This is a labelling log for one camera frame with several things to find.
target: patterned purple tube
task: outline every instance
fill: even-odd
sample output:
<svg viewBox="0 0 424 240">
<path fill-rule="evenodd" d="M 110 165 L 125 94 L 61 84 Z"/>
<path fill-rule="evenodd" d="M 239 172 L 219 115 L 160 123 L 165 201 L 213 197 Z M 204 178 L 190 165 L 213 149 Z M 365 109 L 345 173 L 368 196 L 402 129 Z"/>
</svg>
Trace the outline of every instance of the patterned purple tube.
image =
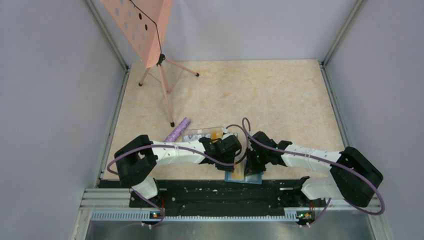
<svg viewBox="0 0 424 240">
<path fill-rule="evenodd" d="M 172 143 L 175 142 L 178 137 L 183 133 L 183 131 L 190 125 L 192 121 L 190 118 L 185 117 L 179 124 L 176 126 L 176 128 L 171 132 L 171 134 L 166 137 L 165 143 Z"/>
</svg>

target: pink board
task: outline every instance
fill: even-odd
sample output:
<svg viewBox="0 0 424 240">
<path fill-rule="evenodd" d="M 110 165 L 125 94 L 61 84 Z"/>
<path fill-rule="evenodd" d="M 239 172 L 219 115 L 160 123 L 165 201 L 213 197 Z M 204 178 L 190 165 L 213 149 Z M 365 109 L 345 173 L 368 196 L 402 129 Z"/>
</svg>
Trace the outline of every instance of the pink board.
<svg viewBox="0 0 424 240">
<path fill-rule="evenodd" d="M 173 0 L 132 0 L 140 10 L 156 22 L 157 30 L 155 24 L 134 7 L 130 0 L 100 1 L 146 68 L 156 65 L 161 54 L 158 39 L 163 45 Z"/>
</svg>

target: white wall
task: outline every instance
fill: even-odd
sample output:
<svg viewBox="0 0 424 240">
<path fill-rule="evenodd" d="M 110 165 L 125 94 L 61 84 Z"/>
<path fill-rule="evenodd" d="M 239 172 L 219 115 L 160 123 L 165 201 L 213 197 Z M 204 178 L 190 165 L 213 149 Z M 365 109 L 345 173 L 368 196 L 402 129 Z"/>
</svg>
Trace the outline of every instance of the white wall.
<svg viewBox="0 0 424 240">
<path fill-rule="evenodd" d="M 100 0 L 93 2 L 126 63 L 139 62 Z M 163 53 L 176 61 L 323 60 L 354 3 L 355 0 L 174 0 Z"/>
<path fill-rule="evenodd" d="M 353 145 L 384 175 L 394 235 L 423 239 L 424 1 L 367 1 L 328 70 Z"/>
<path fill-rule="evenodd" d="M 71 237 L 124 73 L 82 0 L 0 3 L 0 239 Z"/>
</svg>

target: beige table surface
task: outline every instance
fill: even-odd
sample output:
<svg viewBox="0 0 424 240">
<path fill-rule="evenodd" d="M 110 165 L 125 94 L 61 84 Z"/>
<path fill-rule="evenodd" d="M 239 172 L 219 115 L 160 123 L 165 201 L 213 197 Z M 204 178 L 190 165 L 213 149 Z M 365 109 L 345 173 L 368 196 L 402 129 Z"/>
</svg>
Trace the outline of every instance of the beige table surface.
<svg viewBox="0 0 424 240">
<path fill-rule="evenodd" d="M 175 125 L 191 119 L 188 129 L 241 124 L 248 117 L 252 133 L 265 132 L 275 142 L 292 141 L 304 147 L 327 151 L 344 149 L 334 112 L 317 60 L 194 61 L 183 65 L 200 73 L 182 74 L 169 99 Z M 163 64 L 171 86 L 180 69 Z M 163 141 L 170 127 L 161 84 L 148 76 L 138 86 L 145 67 L 131 67 L 122 106 L 109 152 L 114 153 L 139 135 Z M 159 79 L 156 67 L 150 70 Z M 243 147 L 246 139 L 239 133 Z M 299 167 L 268 164 L 264 179 L 298 179 L 322 176 Z M 214 165 L 179 163 L 157 166 L 150 173 L 156 179 L 222 180 L 224 172 Z M 103 179 L 117 179 L 107 171 Z"/>
</svg>

